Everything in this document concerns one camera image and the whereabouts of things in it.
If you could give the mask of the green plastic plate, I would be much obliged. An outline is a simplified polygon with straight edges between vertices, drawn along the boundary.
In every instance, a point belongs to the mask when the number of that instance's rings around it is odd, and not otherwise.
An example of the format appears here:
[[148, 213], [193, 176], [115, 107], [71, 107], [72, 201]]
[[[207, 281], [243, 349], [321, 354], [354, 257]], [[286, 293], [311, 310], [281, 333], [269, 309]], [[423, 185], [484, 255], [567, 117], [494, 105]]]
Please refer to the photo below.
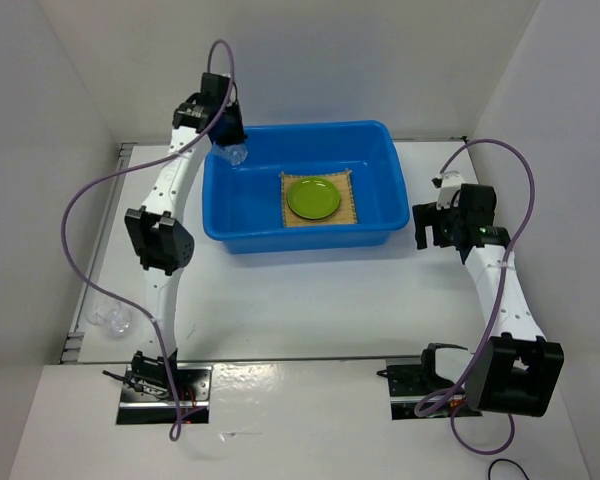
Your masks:
[[341, 194], [333, 182], [321, 177], [294, 181], [285, 194], [290, 210], [306, 220], [321, 220], [333, 214], [341, 203]]

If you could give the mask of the bamboo placemat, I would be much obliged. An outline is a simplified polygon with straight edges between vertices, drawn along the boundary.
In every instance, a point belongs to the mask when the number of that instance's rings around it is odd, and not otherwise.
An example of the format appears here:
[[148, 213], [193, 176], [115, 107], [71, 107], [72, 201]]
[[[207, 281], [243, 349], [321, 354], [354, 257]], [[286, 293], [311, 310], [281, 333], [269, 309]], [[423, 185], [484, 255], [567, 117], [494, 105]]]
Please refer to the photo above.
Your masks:
[[[358, 222], [355, 200], [352, 187], [352, 171], [346, 169], [341, 172], [320, 174], [320, 175], [295, 175], [282, 172], [281, 181], [281, 210], [283, 226], [286, 228], [310, 227], [310, 226], [338, 226], [354, 225]], [[285, 194], [288, 192], [291, 184], [305, 177], [321, 177], [334, 183], [341, 194], [341, 203], [338, 209], [321, 220], [306, 220], [294, 214], [287, 206]]]

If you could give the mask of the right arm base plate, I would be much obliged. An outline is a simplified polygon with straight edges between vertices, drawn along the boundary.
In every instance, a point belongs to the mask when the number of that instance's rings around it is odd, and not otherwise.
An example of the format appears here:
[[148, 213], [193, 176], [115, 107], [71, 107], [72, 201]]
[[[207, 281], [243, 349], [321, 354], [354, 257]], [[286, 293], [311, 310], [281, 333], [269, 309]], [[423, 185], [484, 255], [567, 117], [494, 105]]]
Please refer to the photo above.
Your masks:
[[393, 420], [419, 420], [414, 413], [416, 404], [424, 396], [453, 385], [426, 373], [418, 356], [388, 359], [376, 375], [387, 382]]

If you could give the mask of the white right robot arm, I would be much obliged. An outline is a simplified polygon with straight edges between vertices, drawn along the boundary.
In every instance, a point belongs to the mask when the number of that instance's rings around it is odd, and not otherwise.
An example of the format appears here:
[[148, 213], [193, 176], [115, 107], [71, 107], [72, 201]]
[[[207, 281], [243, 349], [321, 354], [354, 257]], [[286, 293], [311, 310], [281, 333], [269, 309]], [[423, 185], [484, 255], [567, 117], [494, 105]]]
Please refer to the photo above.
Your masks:
[[475, 411], [541, 417], [564, 352], [559, 343], [546, 339], [527, 305], [514, 242], [506, 228], [493, 223], [496, 192], [491, 186], [469, 184], [459, 174], [438, 177], [433, 184], [437, 200], [413, 208], [416, 246], [424, 249], [433, 243], [459, 253], [476, 287], [486, 329], [458, 377], [453, 379], [451, 366], [439, 358], [419, 367], [419, 384], [431, 394], [416, 414], [428, 416], [462, 391]]

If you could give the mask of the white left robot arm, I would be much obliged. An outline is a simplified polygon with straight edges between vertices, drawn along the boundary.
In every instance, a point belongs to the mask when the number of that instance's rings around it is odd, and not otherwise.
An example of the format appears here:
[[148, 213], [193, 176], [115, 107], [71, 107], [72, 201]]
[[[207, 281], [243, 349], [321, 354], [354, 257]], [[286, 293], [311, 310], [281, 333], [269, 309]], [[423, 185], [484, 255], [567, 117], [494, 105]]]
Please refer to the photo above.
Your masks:
[[184, 210], [196, 174], [214, 147], [240, 147], [246, 140], [234, 83], [205, 73], [200, 90], [174, 111], [169, 154], [141, 205], [129, 208], [124, 224], [144, 270], [143, 308], [152, 331], [137, 348], [131, 378], [156, 399], [179, 387], [175, 307], [184, 268], [192, 260], [194, 238], [184, 226]]

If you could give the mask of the clear plastic cup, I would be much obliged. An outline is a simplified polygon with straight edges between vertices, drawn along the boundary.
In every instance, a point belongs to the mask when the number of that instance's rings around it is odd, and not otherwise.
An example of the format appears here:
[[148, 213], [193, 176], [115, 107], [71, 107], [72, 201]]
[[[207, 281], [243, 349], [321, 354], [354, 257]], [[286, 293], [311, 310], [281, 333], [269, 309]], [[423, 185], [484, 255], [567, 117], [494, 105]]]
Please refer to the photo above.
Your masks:
[[248, 150], [244, 143], [226, 146], [215, 143], [212, 146], [211, 153], [228, 162], [231, 166], [242, 164], [248, 156]]
[[133, 323], [132, 312], [127, 306], [108, 298], [98, 301], [86, 319], [89, 324], [103, 329], [114, 339], [127, 335]]

